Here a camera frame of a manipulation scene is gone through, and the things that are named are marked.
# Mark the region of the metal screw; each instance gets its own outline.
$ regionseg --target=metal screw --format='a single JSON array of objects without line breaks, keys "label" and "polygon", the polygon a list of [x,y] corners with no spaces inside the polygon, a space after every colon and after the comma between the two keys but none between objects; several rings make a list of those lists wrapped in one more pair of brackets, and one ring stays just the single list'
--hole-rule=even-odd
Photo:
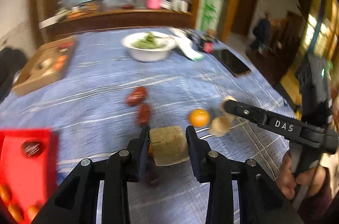
[{"label": "metal screw", "polygon": [[126,149],[123,149],[122,151],[119,152],[119,155],[120,155],[121,157],[125,157],[125,156],[127,156],[128,154],[129,154],[129,152],[128,152],[128,150],[126,150]]},{"label": "metal screw", "polygon": [[81,160],[81,165],[86,167],[90,164],[90,160],[89,159],[84,159],[84,160]]},{"label": "metal screw", "polygon": [[209,151],[209,152],[208,152],[208,155],[209,155],[210,157],[215,158],[215,157],[218,156],[218,153],[217,153],[216,151]]},{"label": "metal screw", "polygon": [[247,159],[246,163],[247,165],[254,167],[257,164],[257,161],[255,161],[254,159]]}]

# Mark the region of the human hand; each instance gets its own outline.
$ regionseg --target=human hand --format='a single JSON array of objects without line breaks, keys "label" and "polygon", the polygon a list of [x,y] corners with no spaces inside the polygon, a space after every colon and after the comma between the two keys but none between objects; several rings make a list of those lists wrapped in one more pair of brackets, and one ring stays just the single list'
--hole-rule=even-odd
[{"label": "human hand", "polygon": [[311,168],[303,173],[300,173],[296,179],[291,172],[292,159],[287,151],[282,159],[277,185],[287,199],[291,200],[295,195],[295,187],[297,184],[309,186],[308,197],[316,195],[323,186],[326,179],[326,170],[319,166]]}]

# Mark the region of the person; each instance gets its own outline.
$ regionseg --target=person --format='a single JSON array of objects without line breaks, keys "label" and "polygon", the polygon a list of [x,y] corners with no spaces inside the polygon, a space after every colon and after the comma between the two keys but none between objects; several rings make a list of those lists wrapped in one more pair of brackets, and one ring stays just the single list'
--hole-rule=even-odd
[{"label": "person", "polygon": [[294,178],[291,172],[292,160],[289,152],[283,157],[277,178],[277,186],[284,196],[292,200],[297,184],[309,186],[307,197],[298,213],[305,224],[334,224],[339,217],[339,194],[332,199],[327,168],[318,166]]},{"label": "person", "polygon": [[259,51],[263,51],[265,49],[265,43],[271,32],[271,23],[269,21],[269,17],[269,12],[265,12],[265,17],[259,21],[256,27],[254,27],[253,35],[256,37],[256,39],[249,46],[251,50],[259,49]]}]

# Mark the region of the red tray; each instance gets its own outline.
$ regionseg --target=red tray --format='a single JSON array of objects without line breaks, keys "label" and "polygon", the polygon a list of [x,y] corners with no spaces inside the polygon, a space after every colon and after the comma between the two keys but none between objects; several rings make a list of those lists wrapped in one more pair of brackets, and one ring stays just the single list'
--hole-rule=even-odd
[{"label": "red tray", "polygon": [[[42,154],[25,158],[20,147],[27,140],[40,141]],[[57,188],[57,146],[58,137],[51,129],[0,130],[0,184],[10,189],[11,203],[22,210],[20,224],[29,224],[28,208],[44,205]]]}]

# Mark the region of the phone screen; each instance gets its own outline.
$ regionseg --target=phone screen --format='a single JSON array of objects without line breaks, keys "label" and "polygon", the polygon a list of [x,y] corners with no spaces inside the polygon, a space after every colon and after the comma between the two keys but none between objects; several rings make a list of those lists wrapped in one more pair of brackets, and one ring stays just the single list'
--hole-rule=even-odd
[{"label": "phone screen", "polygon": [[251,70],[249,67],[239,60],[228,49],[214,50],[212,54],[223,64],[224,67],[232,73],[233,76],[238,77],[242,74],[248,73]]}]

